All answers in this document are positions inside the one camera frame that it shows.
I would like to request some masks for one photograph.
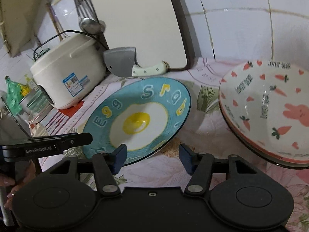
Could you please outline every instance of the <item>knife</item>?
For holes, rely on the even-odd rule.
[[[167,72],[168,63],[161,61],[155,66],[143,68],[136,60],[135,47],[120,47],[103,52],[107,69],[118,77],[144,77]]]

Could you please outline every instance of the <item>white cutting board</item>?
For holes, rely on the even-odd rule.
[[[166,61],[171,69],[187,65],[171,0],[92,0],[110,49],[136,47],[137,61],[149,67]]]

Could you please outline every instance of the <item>floral tablecloth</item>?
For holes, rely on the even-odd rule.
[[[226,125],[218,105],[218,87],[223,75],[243,61],[220,61],[199,58],[192,69],[182,72],[169,72],[166,77],[181,81],[190,91],[191,111],[184,126],[175,138],[155,155],[123,167],[115,180],[121,190],[124,187],[175,187],[185,188],[190,180],[178,157],[178,146],[186,143],[195,152],[207,152],[216,158],[227,158],[229,154],[238,154],[274,180],[286,187],[294,198],[294,211],[287,229],[292,232],[309,231],[309,170],[290,170],[266,162],[249,151],[231,133]],[[41,122],[43,131],[36,135],[55,135],[81,133],[96,107],[104,99],[123,86],[142,78],[129,79],[109,75],[73,110],[53,110]],[[64,155],[41,158],[43,171],[60,161],[64,156],[76,154],[84,157],[81,147],[72,148]],[[82,180],[95,188],[91,174],[82,176]],[[225,175],[214,175],[211,188],[225,180]]]

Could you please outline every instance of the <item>blue plate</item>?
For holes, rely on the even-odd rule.
[[[91,133],[93,141],[82,150],[91,158],[126,144],[128,157],[124,165],[140,161],[175,136],[190,107],[190,94],[177,80],[160,77],[132,83],[94,110],[83,131]]]

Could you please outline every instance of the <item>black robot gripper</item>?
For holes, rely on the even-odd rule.
[[[179,158],[192,175],[184,192],[125,187],[121,193],[112,175],[126,156],[121,145],[92,159],[66,158],[39,175],[13,199],[18,231],[288,231],[291,194],[237,155],[215,159],[181,144]],[[94,173],[97,191],[79,181],[81,173]],[[214,173],[225,173],[226,181],[209,190]]]

